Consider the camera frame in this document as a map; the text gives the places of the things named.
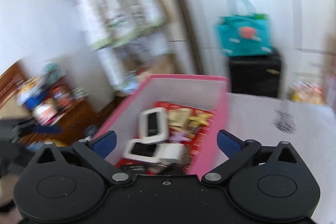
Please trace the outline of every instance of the wooden cabinet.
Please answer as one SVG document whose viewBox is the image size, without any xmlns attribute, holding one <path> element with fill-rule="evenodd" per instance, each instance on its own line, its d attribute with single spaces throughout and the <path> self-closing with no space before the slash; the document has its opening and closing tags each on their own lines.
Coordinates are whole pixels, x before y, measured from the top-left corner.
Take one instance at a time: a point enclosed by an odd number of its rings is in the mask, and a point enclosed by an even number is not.
<svg viewBox="0 0 336 224">
<path fill-rule="evenodd" d="M 82 139 L 88 126 L 97 124 L 97 113 L 86 100 L 78 100 L 69 107 L 61 119 L 56 123 L 62 128 L 57 135 L 30 134 L 23 138 L 23 143 L 43 141 L 46 138 L 59 140 L 66 145 Z"/>
</svg>

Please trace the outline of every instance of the pink box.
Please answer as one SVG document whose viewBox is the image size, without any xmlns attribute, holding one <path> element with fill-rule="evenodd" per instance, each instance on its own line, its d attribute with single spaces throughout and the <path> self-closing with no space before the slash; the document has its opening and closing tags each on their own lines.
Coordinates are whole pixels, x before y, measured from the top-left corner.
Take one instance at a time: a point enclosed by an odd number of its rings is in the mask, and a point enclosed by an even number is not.
<svg viewBox="0 0 336 224">
<path fill-rule="evenodd" d="M 208 134 L 199 154 L 189 166 L 188 174 L 201 178 L 213 169 L 217 152 L 217 133 L 227 119 L 227 78 L 207 75 L 151 75 L 139 89 L 127 98 L 107 119 L 96 137 L 109 130 L 117 134 L 117 146 L 106 157 L 111 164 L 121 158 L 125 144 L 138 134 L 140 112 L 151 109 L 157 101 L 175 103 L 213 111 Z"/>
</svg>

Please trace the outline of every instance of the teal bag handle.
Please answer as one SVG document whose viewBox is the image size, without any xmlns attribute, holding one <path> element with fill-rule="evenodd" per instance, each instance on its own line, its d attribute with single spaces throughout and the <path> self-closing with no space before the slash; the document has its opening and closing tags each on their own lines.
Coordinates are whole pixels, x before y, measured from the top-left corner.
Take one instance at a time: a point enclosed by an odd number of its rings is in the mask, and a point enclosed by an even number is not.
<svg viewBox="0 0 336 224">
<path fill-rule="evenodd" d="M 253 4 L 249 0 L 241 0 L 242 3 L 244 3 L 248 13 L 250 15 L 256 14 L 256 9 L 253 6 Z M 231 15 L 238 15 L 237 13 L 237 5 L 236 5 L 236 0 L 227 0 L 227 5 L 229 8 L 229 12 Z"/>
</svg>

